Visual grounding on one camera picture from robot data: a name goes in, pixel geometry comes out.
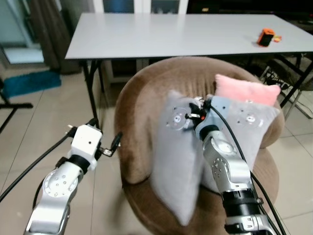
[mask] blue mat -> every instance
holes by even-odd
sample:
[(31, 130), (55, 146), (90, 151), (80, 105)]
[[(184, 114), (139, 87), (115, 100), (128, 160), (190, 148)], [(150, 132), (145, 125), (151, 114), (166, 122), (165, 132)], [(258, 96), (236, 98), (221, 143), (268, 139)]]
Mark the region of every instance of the blue mat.
[(6, 98), (29, 94), (61, 85), (60, 75), (56, 72), (33, 72), (5, 79), (3, 94)]

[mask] gray pillow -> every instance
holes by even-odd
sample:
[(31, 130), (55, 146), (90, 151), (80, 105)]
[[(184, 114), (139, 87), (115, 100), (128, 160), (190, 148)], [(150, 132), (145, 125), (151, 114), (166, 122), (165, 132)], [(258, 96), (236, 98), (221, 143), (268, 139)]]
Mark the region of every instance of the gray pillow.
[(190, 113), (190, 103), (200, 105), (193, 98), (174, 91), (169, 93), (159, 118), (150, 177), (157, 197), (183, 226), (189, 223), (195, 209), (204, 161), (202, 142), (196, 138), (192, 122), (185, 128), (178, 120), (173, 122), (176, 114)]
[[(225, 98), (213, 96), (211, 100), (211, 104), (216, 106), (220, 112), (223, 110), (219, 105), (219, 102), (222, 99)], [(241, 102), (237, 100), (229, 101), (230, 105), (225, 119), (231, 127), (245, 155), (250, 170), (253, 170), (263, 136), (270, 124), (279, 114), (279, 110), (272, 106), (259, 103)], [(227, 127), (223, 124), (220, 130), (225, 134), (229, 142), (236, 148), (237, 153), (239, 154), (237, 146)], [(214, 192), (218, 192), (211, 168), (207, 163), (205, 163), (203, 167), (204, 170), (201, 184)]]

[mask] pink pillow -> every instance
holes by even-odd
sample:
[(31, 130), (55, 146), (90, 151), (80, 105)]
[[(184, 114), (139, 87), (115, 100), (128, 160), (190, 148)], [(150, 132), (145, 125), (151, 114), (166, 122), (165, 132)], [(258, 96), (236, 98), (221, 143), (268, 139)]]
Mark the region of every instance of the pink pillow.
[(277, 85), (263, 85), (257, 82), (237, 80), (224, 75), (216, 74), (215, 95), (239, 101), (252, 101), (254, 103), (273, 106), (280, 93)]

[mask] curtain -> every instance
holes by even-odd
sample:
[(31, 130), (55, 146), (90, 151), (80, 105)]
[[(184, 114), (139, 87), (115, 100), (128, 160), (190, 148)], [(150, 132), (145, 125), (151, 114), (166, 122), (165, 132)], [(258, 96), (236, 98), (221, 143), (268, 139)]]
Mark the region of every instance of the curtain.
[(81, 72), (77, 61), (65, 60), (71, 38), (55, 0), (29, 0), (28, 3), (45, 64), (61, 74)]

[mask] brown round chair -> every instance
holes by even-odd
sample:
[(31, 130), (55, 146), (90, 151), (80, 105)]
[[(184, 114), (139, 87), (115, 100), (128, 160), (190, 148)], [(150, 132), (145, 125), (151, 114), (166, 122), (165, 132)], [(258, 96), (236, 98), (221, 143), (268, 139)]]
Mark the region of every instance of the brown round chair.
[[(119, 148), (123, 188), (138, 219), (154, 234), (227, 234), (224, 230), (226, 215), (220, 196), (201, 188), (193, 217), (188, 226), (183, 227), (156, 197), (149, 181), (157, 120), (169, 90), (174, 89), (190, 97), (214, 94), (217, 73), (259, 82), (244, 69), (221, 60), (177, 57), (162, 60), (137, 73), (118, 98), (114, 128), (116, 133), (123, 132)], [(283, 127), (281, 113), (264, 135), (253, 169), (272, 202), (277, 197), (279, 175), (266, 147), (279, 138)]]

